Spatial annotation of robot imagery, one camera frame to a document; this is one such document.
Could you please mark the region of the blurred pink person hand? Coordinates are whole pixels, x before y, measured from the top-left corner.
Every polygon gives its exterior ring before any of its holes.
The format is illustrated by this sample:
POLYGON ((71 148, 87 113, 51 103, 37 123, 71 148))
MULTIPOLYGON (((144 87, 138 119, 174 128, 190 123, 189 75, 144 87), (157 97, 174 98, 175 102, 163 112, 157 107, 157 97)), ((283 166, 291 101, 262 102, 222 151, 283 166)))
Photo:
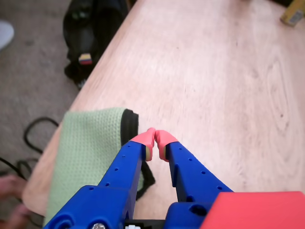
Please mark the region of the blurred pink person hand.
MULTIPOLYGON (((9 197, 22 198, 26 181, 15 175, 7 175, 0 177, 0 199, 9 197)), ((0 220, 1 229, 25 229, 31 211, 21 203, 12 212, 7 221, 0 220)))

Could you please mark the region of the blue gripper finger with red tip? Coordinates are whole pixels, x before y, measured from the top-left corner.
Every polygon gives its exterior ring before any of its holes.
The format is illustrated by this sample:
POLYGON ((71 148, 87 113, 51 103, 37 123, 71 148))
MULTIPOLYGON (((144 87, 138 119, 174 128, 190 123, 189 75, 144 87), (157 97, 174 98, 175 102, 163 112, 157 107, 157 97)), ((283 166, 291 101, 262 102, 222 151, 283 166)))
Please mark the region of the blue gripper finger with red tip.
POLYGON ((160 159, 169 163, 178 200, 170 205, 163 227, 200 228, 219 193, 231 189, 167 131, 156 131, 156 143, 160 159))
POLYGON ((58 153, 46 229, 123 229, 133 218, 141 166, 153 154, 155 129, 124 144, 106 172, 99 153, 58 153))

